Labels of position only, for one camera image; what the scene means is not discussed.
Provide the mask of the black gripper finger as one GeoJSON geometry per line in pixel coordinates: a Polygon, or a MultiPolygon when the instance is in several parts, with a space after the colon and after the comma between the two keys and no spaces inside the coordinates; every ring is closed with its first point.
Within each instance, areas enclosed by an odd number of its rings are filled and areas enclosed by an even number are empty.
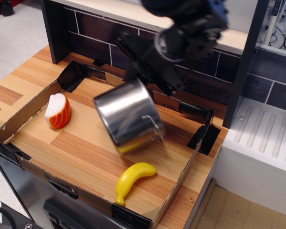
{"type": "Polygon", "coordinates": [[[148,83],[157,85],[167,96],[171,96],[179,90],[179,81],[175,78],[172,80],[166,80],[158,76],[145,76],[144,84],[148,83]]]}
{"type": "Polygon", "coordinates": [[[131,61],[125,74],[124,81],[128,82],[135,78],[142,79],[142,65],[138,61],[131,61]]]}

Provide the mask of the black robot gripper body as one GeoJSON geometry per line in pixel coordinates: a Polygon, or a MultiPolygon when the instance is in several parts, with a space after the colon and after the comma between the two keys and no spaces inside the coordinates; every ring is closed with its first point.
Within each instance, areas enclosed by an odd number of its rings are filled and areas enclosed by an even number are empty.
{"type": "Polygon", "coordinates": [[[182,74],[177,71],[172,62],[167,61],[158,53],[154,40],[145,39],[130,31],[123,31],[116,45],[130,58],[130,62],[138,61],[142,65],[141,82],[143,84],[145,76],[158,76],[166,80],[175,78],[179,81],[178,91],[184,89],[182,74]]]}

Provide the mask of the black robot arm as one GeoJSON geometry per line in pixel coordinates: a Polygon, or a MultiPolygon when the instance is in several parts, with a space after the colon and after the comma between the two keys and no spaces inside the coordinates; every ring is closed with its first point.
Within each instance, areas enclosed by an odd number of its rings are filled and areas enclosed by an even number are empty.
{"type": "Polygon", "coordinates": [[[222,0],[143,0],[151,14],[167,17],[173,25],[153,39],[124,31],[117,46],[131,59],[124,80],[138,78],[155,84],[166,95],[184,89],[184,76],[176,68],[181,62],[206,60],[227,29],[227,11],[222,0]]]}

